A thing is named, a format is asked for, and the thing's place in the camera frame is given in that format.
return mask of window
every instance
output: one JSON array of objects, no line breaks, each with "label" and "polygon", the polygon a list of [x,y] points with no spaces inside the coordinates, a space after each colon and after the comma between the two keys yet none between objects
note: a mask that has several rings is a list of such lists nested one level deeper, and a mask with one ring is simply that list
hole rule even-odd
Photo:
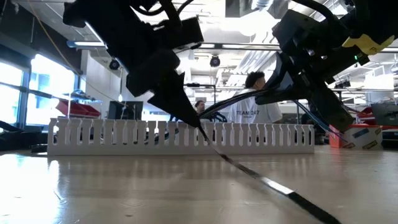
[{"label": "window", "polygon": [[71,93],[75,86],[75,74],[64,66],[36,55],[32,60],[29,89],[55,96]]},{"label": "window", "polygon": [[49,125],[50,118],[64,116],[55,107],[58,99],[29,94],[27,99],[26,125]]},{"label": "window", "polygon": [[0,82],[20,86],[22,83],[22,74],[22,70],[0,62]]},{"label": "window", "polygon": [[20,91],[5,85],[0,85],[0,120],[16,124],[18,117]]}]

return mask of ceiling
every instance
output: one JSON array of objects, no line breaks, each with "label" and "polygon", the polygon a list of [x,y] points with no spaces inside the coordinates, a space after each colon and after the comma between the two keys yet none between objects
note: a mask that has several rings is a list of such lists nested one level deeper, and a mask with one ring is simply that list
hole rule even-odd
[{"label": "ceiling", "polygon": [[[63,3],[65,0],[13,0],[22,7],[32,12],[34,8],[40,19],[65,36],[68,40],[75,41],[98,41],[94,33],[86,27],[83,29],[66,26],[62,23]],[[187,6],[181,13],[181,18],[198,16],[205,42],[212,43],[277,43],[271,34],[271,27],[278,21],[272,15],[283,14],[287,8],[311,15],[317,20],[322,20],[319,13],[296,4],[292,1],[273,0],[272,12],[269,13],[254,12],[243,18],[225,18],[226,0],[195,0]],[[316,0],[319,3],[329,7],[335,14],[342,14],[338,0]],[[179,7],[182,0],[173,0],[175,7]],[[147,17],[139,13],[137,15],[146,22],[155,24],[167,18],[165,13],[158,16]],[[196,50],[193,57],[188,55],[181,56],[182,70],[189,70],[190,79],[188,82],[198,82],[201,84],[217,84],[217,86],[241,86],[246,78],[244,75],[254,70],[262,70],[266,76],[270,76],[275,67],[275,52],[245,51],[245,50]],[[218,68],[210,67],[210,58],[212,55],[219,55],[221,65]],[[111,58],[104,49],[98,48],[91,50],[91,56],[99,63],[108,67]],[[345,70],[339,76],[341,78],[349,77],[351,85],[361,86],[365,73],[373,71],[375,68],[383,66],[389,70],[394,62],[394,54],[379,54],[371,57],[372,62],[363,67],[355,67]],[[219,90],[216,93],[217,101],[223,100],[237,93],[238,90]],[[213,101],[214,93],[212,90],[196,89],[187,90],[192,101],[197,98],[206,98]]]}]

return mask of dome camera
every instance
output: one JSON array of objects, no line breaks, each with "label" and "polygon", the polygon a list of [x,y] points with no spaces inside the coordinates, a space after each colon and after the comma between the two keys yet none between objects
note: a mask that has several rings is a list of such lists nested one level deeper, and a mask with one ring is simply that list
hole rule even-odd
[{"label": "dome camera", "polygon": [[211,57],[211,60],[210,60],[210,66],[211,67],[219,67],[220,63],[221,63],[221,61],[218,58],[218,55],[213,55]]},{"label": "dome camera", "polygon": [[117,60],[115,60],[115,59],[113,59],[111,61],[111,63],[109,63],[109,68],[111,70],[117,70],[117,69],[119,69],[119,67],[120,67],[120,63]]}]

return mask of white t-shirt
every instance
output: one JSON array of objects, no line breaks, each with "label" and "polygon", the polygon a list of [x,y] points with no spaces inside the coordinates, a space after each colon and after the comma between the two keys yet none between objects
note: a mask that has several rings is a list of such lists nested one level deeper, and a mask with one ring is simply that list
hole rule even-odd
[{"label": "white t-shirt", "polygon": [[[254,91],[254,89],[244,90],[240,94],[249,91]],[[282,119],[282,112],[280,112],[277,103],[257,105],[255,99],[256,97],[250,97],[231,105],[228,121],[234,123],[270,124]]]}]

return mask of yellow label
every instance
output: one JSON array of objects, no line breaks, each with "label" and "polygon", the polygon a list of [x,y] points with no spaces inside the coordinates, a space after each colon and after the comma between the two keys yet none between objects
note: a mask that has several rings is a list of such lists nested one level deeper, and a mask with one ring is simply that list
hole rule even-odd
[{"label": "yellow label", "polygon": [[362,36],[358,39],[352,39],[348,37],[347,40],[343,43],[342,47],[353,47],[356,45],[362,52],[367,55],[375,55],[379,53],[382,49],[390,46],[394,41],[395,36],[390,36],[386,41],[382,44],[377,44],[375,41],[370,38],[370,36],[366,34],[362,34]]}]

